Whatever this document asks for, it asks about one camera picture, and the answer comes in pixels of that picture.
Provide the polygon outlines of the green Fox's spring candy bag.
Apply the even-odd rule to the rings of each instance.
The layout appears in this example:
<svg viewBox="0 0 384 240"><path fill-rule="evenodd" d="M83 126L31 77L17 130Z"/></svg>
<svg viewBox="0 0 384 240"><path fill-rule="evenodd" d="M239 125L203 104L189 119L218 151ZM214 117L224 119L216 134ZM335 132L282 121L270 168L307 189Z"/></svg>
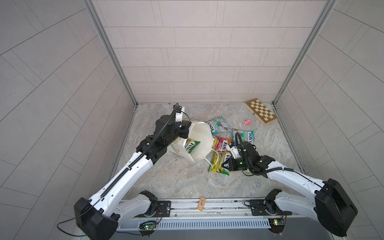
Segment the green Fox's spring candy bag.
<svg viewBox="0 0 384 240"><path fill-rule="evenodd" d="M185 144L185 150L188 154L191 154L191 152L200 144L200 141L196 141L193 139L187 139Z"/></svg>

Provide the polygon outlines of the yellow green candy bag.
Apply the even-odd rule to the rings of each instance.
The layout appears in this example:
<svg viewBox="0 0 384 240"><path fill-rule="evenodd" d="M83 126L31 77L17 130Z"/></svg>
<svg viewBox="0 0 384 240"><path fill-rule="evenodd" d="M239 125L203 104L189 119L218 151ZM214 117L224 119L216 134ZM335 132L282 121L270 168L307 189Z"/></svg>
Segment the yellow green candy bag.
<svg viewBox="0 0 384 240"><path fill-rule="evenodd" d="M231 156L232 154L230 152L213 152L211 166L209 167L208 171L229 176L230 171L222 167L222 164L224 164L225 161L227 161Z"/></svg>

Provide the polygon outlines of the illustrated white paper bag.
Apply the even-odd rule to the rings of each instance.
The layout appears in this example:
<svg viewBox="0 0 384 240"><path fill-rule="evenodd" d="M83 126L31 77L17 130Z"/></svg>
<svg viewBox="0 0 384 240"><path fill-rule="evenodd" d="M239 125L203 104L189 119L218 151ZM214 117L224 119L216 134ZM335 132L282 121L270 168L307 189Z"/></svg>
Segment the illustrated white paper bag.
<svg viewBox="0 0 384 240"><path fill-rule="evenodd" d="M216 162L212 163L207 159L211 152L218 154L213 149L213 144L214 138L210 126L204 122L193 122L187 138L177 138L167 147L167 150L193 162L206 160L211 166L214 166Z"/></svg>

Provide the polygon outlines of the teal Fox's mint candy bag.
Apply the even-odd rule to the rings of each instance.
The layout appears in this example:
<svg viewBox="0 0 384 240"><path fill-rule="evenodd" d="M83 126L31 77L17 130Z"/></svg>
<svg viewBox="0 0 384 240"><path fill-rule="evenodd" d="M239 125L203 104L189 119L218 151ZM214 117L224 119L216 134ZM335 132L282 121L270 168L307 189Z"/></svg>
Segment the teal Fox's mint candy bag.
<svg viewBox="0 0 384 240"><path fill-rule="evenodd" d="M232 129L223 117L212 119L206 123L209 125L212 135L216 135Z"/></svg>

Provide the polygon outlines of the orange Fox's fruits candy bag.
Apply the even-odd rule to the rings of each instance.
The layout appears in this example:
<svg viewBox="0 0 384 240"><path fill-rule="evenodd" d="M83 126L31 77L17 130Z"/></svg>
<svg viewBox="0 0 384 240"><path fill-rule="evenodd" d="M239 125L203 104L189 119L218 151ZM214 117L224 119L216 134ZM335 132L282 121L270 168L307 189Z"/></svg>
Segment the orange Fox's fruits candy bag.
<svg viewBox="0 0 384 240"><path fill-rule="evenodd" d="M231 139L226 139L219 136L213 136L213 138L213 149L215 151L219 153L225 153L230 151L230 144L232 143Z"/></svg>

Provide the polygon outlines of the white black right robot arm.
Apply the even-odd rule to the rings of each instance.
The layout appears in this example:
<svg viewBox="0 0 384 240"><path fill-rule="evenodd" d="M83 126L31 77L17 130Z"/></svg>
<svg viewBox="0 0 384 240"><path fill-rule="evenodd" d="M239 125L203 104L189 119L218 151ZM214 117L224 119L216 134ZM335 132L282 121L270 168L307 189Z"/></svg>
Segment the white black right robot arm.
<svg viewBox="0 0 384 240"><path fill-rule="evenodd" d="M269 156L261 156L249 142L229 144L231 157L221 164L230 171L249 171L250 176L261 176L280 182L295 190L291 195L273 189L261 204L261 210L271 216L281 216L274 225L284 224L287 213L295 213L318 221L328 232L346 237L358 210L344 188L333 179L323 181L288 168Z"/></svg>

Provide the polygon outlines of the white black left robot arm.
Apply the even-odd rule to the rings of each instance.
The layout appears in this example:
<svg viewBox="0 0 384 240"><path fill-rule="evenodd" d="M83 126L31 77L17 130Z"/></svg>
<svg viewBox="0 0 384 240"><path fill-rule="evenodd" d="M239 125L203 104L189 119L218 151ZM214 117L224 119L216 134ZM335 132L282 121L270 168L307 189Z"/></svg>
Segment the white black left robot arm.
<svg viewBox="0 0 384 240"><path fill-rule="evenodd" d="M156 213L158 199L149 191L142 191L128 201L123 201L123 197L167 152L171 143L177 138L187 139L191 122L184 121L183 114L183 108L175 104L169 115L156 121L154 133L140 142L127 164L101 190L75 203L76 225L86 237L109 240L125 220Z"/></svg>

